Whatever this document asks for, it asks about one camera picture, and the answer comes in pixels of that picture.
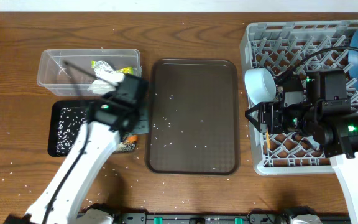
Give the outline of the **brown shiitake mushroom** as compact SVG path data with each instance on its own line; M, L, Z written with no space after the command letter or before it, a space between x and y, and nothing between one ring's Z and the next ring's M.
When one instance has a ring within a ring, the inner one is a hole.
M136 147L136 142L123 141L117 145L115 153L132 152Z

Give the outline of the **orange carrot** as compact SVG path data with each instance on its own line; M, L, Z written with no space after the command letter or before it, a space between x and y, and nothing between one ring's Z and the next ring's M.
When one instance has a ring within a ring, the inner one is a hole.
M138 139L137 135L130 135L130 136L126 137L127 142L136 142L137 139Z

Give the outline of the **brown serving tray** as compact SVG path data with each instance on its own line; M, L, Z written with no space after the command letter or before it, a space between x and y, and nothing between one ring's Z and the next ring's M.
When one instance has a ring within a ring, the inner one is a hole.
M237 70L228 60L153 65L145 164L158 174L231 175L239 168Z

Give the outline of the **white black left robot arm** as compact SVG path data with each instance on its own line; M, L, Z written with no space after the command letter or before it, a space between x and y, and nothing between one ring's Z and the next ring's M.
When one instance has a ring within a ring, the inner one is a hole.
M48 187L23 217L9 215L5 223L113 223L113 214L96 208L80 213L80 207L123 137L147 120L146 111L144 100L92 102L71 151Z

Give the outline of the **aluminium foil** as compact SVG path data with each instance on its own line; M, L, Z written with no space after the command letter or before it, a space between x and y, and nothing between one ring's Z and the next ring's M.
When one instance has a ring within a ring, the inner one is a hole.
M94 70L97 76L101 76L102 74L111 74L114 73L115 70L105 61L92 61L91 68Z

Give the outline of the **grey dishwasher rack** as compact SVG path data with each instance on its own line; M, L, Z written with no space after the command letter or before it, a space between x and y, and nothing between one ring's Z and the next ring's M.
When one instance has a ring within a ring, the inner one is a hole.
M264 67L272 75L294 66L319 50L349 45L358 20L265 22L249 24L240 43L243 71ZM332 174L324 154L309 148L300 136L266 135L249 123L253 167L259 175Z

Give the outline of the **light blue rice bowl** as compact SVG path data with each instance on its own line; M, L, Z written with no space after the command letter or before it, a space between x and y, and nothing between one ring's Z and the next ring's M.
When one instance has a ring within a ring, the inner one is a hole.
M272 101L276 86L272 74L266 68L249 69L244 74L244 84L253 104Z

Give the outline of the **wooden chopstick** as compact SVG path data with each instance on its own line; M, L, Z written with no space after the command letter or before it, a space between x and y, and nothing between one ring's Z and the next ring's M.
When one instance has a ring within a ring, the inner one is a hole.
M269 132L266 131L265 135L266 135L266 145L267 145L267 149L270 150L270 135L269 135Z

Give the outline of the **black tray bin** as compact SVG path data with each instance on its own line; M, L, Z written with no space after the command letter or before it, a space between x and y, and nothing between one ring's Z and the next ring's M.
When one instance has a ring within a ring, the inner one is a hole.
M81 100L62 100L56 102L52 106L52 114L51 114L51 120L50 120L50 131L49 131L49 137L48 137L48 154L52 157L65 157L65 156L57 156L56 153L56 143L57 143L57 126L58 126L58 120L60 111L63 108L84 108L86 111L86 107L92 104L94 100L85 100L82 102Z

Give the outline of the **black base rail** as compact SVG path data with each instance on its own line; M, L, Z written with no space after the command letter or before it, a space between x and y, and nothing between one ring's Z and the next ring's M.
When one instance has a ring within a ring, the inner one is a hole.
M112 224L265 224L265 223L351 223L348 216L318 215L310 207L292 207L279 214L253 209L247 214L177 214L177 213L123 213L94 204L77 215L77 223Z

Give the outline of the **yellow green snack wrapper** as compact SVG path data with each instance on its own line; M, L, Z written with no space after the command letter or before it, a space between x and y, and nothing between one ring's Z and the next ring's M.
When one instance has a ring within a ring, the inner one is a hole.
M126 68L122 68L122 69L119 69L119 70L115 70L114 73L123 73L123 74L133 75L134 74L134 69L132 67L126 67Z

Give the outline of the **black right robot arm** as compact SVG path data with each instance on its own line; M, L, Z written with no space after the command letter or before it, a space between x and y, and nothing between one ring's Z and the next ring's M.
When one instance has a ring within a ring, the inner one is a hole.
M352 223L358 223L358 113L351 111L346 74L312 70L274 78L266 68L247 70L244 85L254 106L245 113L264 134L311 136L330 160Z

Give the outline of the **pile of white rice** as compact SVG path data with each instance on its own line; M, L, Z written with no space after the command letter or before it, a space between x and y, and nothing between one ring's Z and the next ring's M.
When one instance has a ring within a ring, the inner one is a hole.
M73 147L78 131L86 119L84 108L63 108L57 126L57 156L66 156Z

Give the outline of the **clear plastic bin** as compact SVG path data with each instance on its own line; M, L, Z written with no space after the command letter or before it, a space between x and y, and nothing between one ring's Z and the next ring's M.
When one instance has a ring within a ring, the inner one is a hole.
M132 67L134 76L142 76L137 49L49 49L41 55L37 83L58 96L96 96L88 91L97 79L93 60L115 70Z

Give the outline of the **white tissue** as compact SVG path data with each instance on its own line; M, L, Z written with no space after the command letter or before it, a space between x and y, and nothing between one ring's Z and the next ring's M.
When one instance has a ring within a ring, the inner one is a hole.
M104 95L115 91L116 87L124 80L125 75L121 72L102 71L96 74L97 79L88 87L88 91L96 95Z

